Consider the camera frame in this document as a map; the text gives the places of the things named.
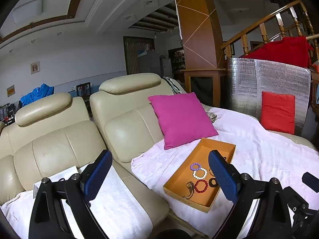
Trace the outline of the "magenta cushion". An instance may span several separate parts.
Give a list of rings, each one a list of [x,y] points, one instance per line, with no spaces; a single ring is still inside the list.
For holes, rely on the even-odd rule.
[[[164,135],[164,149],[217,136],[211,120],[194,93],[149,96]]]

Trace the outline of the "dark wooden ring bangle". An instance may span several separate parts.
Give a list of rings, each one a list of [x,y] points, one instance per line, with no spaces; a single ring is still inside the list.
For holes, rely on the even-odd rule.
[[[215,177],[210,178],[208,184],[211,188],[215,188],[219,185]]]

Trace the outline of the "red cushion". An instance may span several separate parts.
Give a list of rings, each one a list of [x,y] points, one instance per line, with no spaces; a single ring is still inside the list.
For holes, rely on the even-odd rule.
[[[261,125],[269,130],[295,134],[295,96],[262,91]]]

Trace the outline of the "orange cardboard tray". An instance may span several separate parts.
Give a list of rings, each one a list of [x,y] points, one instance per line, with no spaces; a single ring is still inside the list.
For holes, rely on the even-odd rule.
[[[215,197],[219,193],[219,185],[211,188],[209,179],[215,177],[209,167],[208,156],[212,150],[218,150],[226,162],[230,163],[236,146],[226,142],[203,138],[185,159],[183,164],[175,171],[170,179],[164,184],[164,192],[174,199],[207,213]],[[191,199],[186,200],[183,196],[188,195],[187,183],[192,181],[195,191]]]

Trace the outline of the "cream leather sofa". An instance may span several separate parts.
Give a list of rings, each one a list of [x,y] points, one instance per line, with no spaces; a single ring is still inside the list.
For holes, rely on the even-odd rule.
[[[108,145],[101,124],[147,105],[149,96],[182,92],[174,79],[140,73],[100,85],[91,97],[96,121],[90,120],[82,98],[67,93],[21,108],[15,123],[1,126],[1,203],[32,190],[44,176],[94,161]]]

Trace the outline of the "silver foil insulation sheet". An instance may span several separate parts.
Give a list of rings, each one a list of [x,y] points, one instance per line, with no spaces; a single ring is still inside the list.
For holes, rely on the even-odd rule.
[[[311,74],[299,66],[259,59],[229,60],[230,109],[257,118],[268,130],[300,135]]]

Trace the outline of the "wooden pillar cabinet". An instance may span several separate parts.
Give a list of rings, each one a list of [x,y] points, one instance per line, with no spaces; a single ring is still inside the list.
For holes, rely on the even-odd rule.
[[[222,31],[214,0],[175,0],[185,55],[185,90],[209,106],[228,104]]]

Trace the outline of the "white towel on seat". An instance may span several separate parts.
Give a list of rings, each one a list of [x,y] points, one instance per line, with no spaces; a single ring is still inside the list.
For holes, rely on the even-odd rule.
[[[153,223],[112,165],[94,200],[85,202],[81,174],[42,180],[39,190],[1,203],[3,225],[17,238],[147,238]]]

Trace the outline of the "wooden stair railing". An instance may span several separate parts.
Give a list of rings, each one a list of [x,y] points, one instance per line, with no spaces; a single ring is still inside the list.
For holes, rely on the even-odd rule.
[[[295,0],[260,18],[232,38],[221,49],[227,58],[248,55],[262,46],[284,37],[304,36],[310,43],[310,58],[318,60],[318,27],[313,9]]]

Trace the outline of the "pale pink towel blanket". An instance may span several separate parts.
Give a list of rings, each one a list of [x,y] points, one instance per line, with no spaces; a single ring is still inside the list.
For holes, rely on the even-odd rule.
[[[309,203],[310,208],[318,209],[318,194],[302,182],[302,175],[306,172],[318,176],[316,150],[267,131],[249,115],[216,107],[211,108],[211,112],[217,115],[214,127],[219,133],[214,140],[236,146],[231,162],[240,173],[261,181],[275,177],[283,188],[290,186]],[[179,218],[213,237],[232,207],[232,202],[222,192],[218,193],[209,212],[204,213],[168,196],[163,189],[197,144],[195,140],[165,150],[164,142],[160,141],[132,159],[131,170],[149,189],[164,197]]]

